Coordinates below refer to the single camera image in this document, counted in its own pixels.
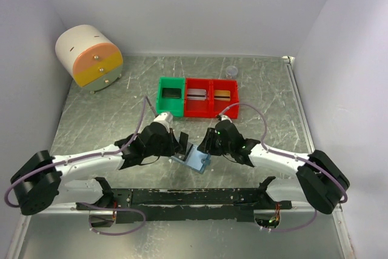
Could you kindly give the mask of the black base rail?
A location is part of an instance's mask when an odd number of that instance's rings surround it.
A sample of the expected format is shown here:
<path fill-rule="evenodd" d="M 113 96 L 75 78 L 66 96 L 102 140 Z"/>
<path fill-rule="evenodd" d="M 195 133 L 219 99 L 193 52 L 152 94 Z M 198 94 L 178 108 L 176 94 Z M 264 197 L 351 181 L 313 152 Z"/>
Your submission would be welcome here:
<path fill-rule="evenodd" d="M 257 188 L 213 189 L 120 189 L 113 192 L 110 207 L 119 209 L 118 224 L 142 221 L 142 215 L 125 211 L 142 211 L 147 221 L 236 220 L 254 222 L 255 211 L 274 211 L 277 205 L 291 209 L 290 201 L 273 201 L 266 191 Z"/>

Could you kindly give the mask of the green plastic bin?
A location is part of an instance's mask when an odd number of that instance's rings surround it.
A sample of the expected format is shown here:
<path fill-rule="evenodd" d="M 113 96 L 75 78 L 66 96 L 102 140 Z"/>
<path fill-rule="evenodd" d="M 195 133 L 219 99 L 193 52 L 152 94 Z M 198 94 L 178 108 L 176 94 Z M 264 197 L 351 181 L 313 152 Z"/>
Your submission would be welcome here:
<path fill-rule="evenodd" d="M 156 111 L 158 113 L 170 112 L 173 116 L 183 117 L 185 86 L 185 78 L 160 77 Z"/>

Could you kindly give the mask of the black credit card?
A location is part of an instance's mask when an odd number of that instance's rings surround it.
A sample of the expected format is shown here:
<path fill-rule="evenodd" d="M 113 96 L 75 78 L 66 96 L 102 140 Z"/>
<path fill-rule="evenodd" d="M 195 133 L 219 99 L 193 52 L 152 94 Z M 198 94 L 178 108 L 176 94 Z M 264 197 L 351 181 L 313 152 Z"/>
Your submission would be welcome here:
<path fill-rule="evenodd" d="M 181 99 L 182 90 L 180 88 L 162 88 L 162 98 Z"/>

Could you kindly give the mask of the small clear plastic cup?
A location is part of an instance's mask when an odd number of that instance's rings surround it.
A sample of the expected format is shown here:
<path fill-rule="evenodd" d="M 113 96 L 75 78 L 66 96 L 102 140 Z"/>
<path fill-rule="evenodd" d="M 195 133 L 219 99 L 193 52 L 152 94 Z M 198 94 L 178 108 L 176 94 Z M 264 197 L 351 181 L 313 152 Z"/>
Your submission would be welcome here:
<path fill-rule="evenodd" d="M 235 66 L 227 66 L 225 70 L 225 75 L 227 79 L 236 79 L 238 75 L 238 68 Z"/>

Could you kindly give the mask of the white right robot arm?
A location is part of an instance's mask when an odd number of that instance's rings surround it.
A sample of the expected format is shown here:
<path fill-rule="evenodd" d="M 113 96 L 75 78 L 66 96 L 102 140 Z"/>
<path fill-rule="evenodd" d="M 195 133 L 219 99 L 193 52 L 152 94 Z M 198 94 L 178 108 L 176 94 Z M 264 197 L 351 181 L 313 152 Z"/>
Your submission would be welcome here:
<path fill-rule="evenodd" d="M 286 179 L 268 177 L 257 194 L 264 209 L 277 202 L 309 203 L 322 214 L 331 214 L 350 186 L 349 180 L 322 151 L 292 153 L 266 146 L 262 141 L 244 138 L 229 120 L 207 129 L 198 150 L 212 156 L 228 155 L 238 164 L 281 172 Z"/>

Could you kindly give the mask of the silver credit card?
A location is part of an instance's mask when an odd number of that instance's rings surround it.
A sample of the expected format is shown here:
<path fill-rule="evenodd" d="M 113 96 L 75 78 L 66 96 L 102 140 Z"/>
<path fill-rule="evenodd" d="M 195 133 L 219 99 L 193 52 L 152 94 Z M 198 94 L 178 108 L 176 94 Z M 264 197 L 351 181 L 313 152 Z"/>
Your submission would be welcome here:
<path fill-rule="evenodd" d="M 207 90 L 205 89 L 188 89 L 186 97 L 188 100 L 205 101 L 207 99 Z"/>

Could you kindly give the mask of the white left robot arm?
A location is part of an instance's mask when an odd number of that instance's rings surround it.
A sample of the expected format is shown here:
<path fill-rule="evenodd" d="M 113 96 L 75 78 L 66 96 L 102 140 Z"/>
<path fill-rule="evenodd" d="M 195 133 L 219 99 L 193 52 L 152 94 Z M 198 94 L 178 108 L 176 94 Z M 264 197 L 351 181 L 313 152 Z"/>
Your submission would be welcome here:
<path fill-rule="evenodd" d="M 34 154 L 11 178 L 23 215 L 37 214 L 51 205 L 87 203 L 100 210 L 114 206 L 112 189 L 101 175 L 141 165 L 150 156 L 170 157 L 187 148 L 188 134 L 174 136 L 167 122 L 153 121 L 141 133 L 102 149 L 66 156 L 43 150 Z"/>

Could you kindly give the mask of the gold credit card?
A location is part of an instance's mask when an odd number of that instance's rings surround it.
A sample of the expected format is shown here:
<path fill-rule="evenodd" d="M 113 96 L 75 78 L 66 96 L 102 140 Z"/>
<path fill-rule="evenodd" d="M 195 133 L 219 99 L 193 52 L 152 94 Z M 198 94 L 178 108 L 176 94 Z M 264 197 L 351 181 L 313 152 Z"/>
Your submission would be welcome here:
<path fill-rule="evenodd" d="M 214 90 L 215 101 L 230 101 L 231 93 L 229 90 Z"/>

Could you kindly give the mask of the aluminium frame rail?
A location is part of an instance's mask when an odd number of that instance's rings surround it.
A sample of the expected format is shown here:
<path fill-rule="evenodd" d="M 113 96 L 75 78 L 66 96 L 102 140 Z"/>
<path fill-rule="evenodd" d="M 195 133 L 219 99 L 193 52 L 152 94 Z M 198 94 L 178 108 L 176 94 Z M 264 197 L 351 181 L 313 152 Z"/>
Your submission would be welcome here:
<path fill-rule="evenodd" d="M 349 188 L 350 183 L 326 153 L 315 149 L 293 73 L 292 65 L 294 58 L 283 56 L 282 61 L 290 77 L 298 114 L 309 150 L 307 156 L 303 158 L 303 164 L 297 167 L 296 177 L 307 202 L 318 212 L 328 215 L 340 204 L 343 193 Z"/>

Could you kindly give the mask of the blue card holder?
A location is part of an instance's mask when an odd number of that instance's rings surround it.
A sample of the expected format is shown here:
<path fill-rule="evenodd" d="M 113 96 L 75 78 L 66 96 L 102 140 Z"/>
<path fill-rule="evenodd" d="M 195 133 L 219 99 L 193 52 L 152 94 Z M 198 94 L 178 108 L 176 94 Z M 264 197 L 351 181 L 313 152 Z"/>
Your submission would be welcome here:
<path fill-rule="evenodd" d="M 185 154 L 177 153 L 170 159 L 203 174 L 206 167 L 210 165 L 211 155 L 200 152 L 197 145 L 188 143 Z"/>

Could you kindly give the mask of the round pastel drawer cabinet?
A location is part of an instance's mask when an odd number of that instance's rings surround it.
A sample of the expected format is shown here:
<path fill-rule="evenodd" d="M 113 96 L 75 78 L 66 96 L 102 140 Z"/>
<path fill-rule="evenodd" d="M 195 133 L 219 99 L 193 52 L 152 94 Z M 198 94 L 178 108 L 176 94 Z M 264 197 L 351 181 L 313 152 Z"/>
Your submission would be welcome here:
<path fill-rule="evenodd" d="M 55 53 L 75 83 L 89 92 L 100 91 L 122 75 L 120 49 L 92 25 L 77 25 L 57 39 Z"/>

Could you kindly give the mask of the red plastic bin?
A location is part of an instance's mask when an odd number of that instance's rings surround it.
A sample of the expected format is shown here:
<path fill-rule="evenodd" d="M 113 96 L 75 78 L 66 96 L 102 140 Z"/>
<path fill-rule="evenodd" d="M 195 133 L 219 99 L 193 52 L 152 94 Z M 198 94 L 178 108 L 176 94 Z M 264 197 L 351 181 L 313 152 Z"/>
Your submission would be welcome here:
<path fill-rule="evenodd" d="M 232 79 L 213 79 L 213 116 L 227 106 L 239 103 L 238 83 Z"/>
<path fill-rule="evenodd" d="M 184 96 L 184 116 L 188 118 L 210 118 L 211 80 L 204 78 L 186 78 Z"/>

